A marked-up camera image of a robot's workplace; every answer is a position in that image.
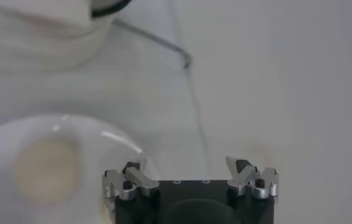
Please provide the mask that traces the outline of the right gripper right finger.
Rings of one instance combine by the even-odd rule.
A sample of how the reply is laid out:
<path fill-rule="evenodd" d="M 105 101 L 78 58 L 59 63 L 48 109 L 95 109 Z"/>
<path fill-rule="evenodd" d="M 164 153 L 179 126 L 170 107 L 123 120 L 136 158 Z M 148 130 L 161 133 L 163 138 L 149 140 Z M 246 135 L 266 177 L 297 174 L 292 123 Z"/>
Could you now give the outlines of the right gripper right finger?
<path fill-rule="evenodd" d="M 237 196 L 246 194 L 247 189 L 253 198 L 268 199 L 279 195 L 279 173 L 266 167 L 262 171 L 246 159 L 226 156 L 225 161 L 231 174 L 227 185 Z"/>

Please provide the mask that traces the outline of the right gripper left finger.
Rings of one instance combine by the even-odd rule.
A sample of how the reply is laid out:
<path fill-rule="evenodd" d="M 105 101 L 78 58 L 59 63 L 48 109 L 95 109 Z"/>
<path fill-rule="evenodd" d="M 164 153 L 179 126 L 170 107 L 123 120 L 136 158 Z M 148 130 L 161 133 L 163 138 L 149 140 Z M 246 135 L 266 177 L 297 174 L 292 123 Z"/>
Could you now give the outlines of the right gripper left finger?
<path fill-rule="evenodd" d="M 114 208 L 116 199 L 134 200 L 138 192 L 145 197 L 154 196 L 160 186 L 156 180 L 144 175 L 146 161 L 129 161 L 121 171 L 106 170 L 102 175 L 102 196 L 108 210 Z"/>

